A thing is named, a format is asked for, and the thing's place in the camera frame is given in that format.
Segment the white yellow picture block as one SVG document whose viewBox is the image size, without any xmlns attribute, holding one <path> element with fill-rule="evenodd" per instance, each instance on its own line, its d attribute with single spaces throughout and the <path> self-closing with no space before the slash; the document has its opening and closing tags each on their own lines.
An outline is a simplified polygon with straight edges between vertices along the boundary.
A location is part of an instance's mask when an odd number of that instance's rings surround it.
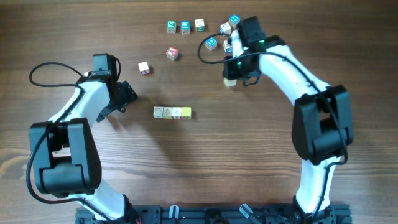
<svg viewBox="0 0 398 224">
<path fill-rule="evenodd" d="M 224 78 L 223 83 L 224 83 L 225 87 L 233 87 L 233 86 L 236 86 L 237 80 L 230 80 L 230 79 Z"/>
</svg>

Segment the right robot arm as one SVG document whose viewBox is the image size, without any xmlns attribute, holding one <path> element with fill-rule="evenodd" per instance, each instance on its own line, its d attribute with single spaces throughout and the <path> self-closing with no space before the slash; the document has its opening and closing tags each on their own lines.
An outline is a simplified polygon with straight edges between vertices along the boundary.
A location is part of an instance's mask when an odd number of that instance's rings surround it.
<svg viewBox="0 0 398 224">
<path fill-rule="evenodd" d="M 254 16 L 239 21 L 229 36 L 231 55 L 224 59 L 224 84 L 269 77 L 294 107 L 292 142 L 302 159 L 295 209 L 302 223 L 332 216 L 329 191 L 336 166 L 346 164 L 353 142 L 349 93 L 331 86 L 300 63 L 277 35 L 266 36 Z"/>
</svg>

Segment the ladybug picture block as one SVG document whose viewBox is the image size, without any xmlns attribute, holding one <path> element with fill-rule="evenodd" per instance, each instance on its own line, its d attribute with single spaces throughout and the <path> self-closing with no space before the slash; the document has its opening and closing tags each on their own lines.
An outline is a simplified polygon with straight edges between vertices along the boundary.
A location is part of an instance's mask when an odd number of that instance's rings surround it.
<svg viewBox="0 0 398 224">
<path fill-rule="evenodd" d="M 163 119 L 172 119 L 172 107 L 165 106 L 163 107 L 163 114 L 162 114 Z"/>
</svg>

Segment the white red green block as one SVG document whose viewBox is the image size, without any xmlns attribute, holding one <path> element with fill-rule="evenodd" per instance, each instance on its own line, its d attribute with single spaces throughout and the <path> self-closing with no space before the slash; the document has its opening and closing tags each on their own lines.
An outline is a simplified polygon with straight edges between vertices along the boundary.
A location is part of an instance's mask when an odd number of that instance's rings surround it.
<svg viewBox="0 0 398 224">
<path fill-rule="evenodd" d="M 172 108 L 172 117 L 173 117 L 173 119 L 181 119 L 182 118 L 182 107 L 173 107 Z"/>
</svg>

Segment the yellow W letter block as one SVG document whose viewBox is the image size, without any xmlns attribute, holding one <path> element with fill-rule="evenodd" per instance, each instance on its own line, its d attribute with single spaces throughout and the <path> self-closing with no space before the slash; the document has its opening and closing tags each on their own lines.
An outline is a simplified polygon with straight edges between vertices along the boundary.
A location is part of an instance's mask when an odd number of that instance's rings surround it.
<svg viewBox="0 0 398 224">
<path fill-rule="evenodd" d="M 183 119 L 191 119 L 192 118 L 192 108 L 191 107 L 182 107 L 182 118 Z"/>
</svg>

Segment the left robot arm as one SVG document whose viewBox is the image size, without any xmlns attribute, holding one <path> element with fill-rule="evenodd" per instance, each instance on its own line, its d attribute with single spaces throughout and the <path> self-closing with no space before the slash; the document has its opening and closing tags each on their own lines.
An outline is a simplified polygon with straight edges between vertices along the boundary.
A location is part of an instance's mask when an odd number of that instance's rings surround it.
<svg viewBox="0 0 398 224">
<path fill-rule="evenodd" d="M 125 112 L 137 99 L 130 84 L 119 81 L 120 73 L 118 58 L 95 54 L 92 71 L 79 74 L 66 105 L 30 127 L 25 181 L 33 198 L 49 205 L 77 202 L 97 223 L 142 223 L 129 199 L 103 180 L 91 132 L 94 123 L 113 111 Z"/>
</svg>

